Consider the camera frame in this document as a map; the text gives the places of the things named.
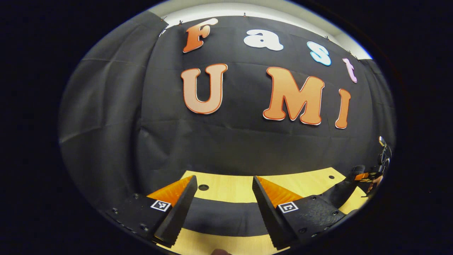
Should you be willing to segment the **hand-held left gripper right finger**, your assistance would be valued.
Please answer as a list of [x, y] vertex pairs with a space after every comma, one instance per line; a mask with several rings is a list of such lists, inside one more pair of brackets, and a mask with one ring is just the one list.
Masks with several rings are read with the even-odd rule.
[[253, 177], [252, 190], [277, 250], [307, 245], [346, 216], [319, 195], [301, 197], [260, 176]]

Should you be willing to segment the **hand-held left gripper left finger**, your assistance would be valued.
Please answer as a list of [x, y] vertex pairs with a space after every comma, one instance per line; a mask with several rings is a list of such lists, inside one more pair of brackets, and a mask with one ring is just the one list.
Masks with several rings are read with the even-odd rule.
[[149, 195], [129, 195], [103, 213], [139, 239], [171, 248], [184, 225], [197, 189], [197, 178], [191, 175]]

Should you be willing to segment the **black backdrop cloth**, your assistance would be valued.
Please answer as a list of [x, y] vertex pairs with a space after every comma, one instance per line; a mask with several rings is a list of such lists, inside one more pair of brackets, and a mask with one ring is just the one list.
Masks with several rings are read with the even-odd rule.
[[[395, 147], [390, 86], [375, 61], [301, 27], [223, 16], [203, 45], [183, 53], [186, 29], [144, 11], [89, 50], [59, 113], [59, 144], [72, 178], [97, 208], [153, 192], [186, 170], [280, 175], [373, 165], [378, 137]], [[299, 88], [322, 79], [319, 125], [267, 120], [269, 67]]]

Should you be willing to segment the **dark grey jeans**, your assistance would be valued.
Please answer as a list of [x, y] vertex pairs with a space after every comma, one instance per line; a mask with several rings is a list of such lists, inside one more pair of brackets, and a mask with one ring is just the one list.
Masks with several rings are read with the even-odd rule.
[[253, 176], [262, 176], [298, 195], [320, 195], [347, 177], [351, 169], [328, 166], [228, 167], [193, 164], [183, 168], [183, 177], [195, 175], [198, 190], [186, 217], [184, 228], [218, 236], [262, 236], [267, 234], [252, 191]]

